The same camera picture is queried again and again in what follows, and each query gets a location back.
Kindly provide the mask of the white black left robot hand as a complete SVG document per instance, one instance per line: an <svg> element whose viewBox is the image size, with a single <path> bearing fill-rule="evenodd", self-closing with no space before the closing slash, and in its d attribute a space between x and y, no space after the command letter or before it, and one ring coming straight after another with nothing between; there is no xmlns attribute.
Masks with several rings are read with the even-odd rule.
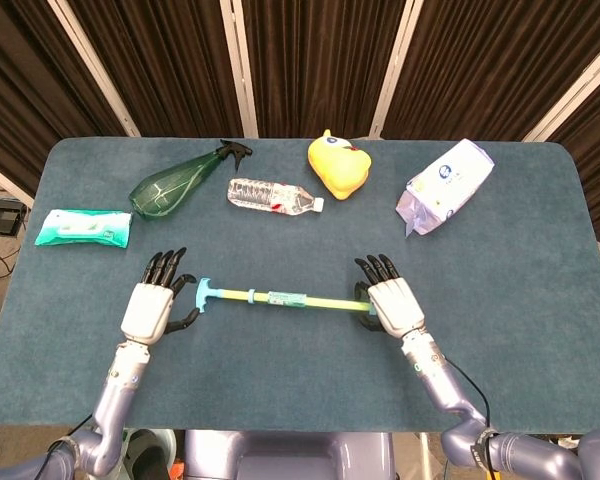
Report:
<svg viewBox="0 0 600 480"><path fill-rule="evenodd" d="M174 300L181 290L186 284L197 282L192 274L175 277L186 251L187 248L182 247L177 251L157 252L146 265L140 282L132 291L121 323L127 340L153 345L163 335L188 328L200 315L200 308L194 307L184 319L169 320Z"/></svg>

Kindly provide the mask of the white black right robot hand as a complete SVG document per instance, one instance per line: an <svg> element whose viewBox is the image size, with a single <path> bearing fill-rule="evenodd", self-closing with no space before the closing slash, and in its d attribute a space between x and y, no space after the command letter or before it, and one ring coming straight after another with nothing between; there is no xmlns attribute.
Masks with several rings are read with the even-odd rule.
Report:
<svg viewBox="0 0 600 480"><path fill-rule="evenodd" d="M358 282L355 292L368 298L379 326L394 338L425 327L425 315L406 280L384 254L355 258L367 281Z"/></svg>

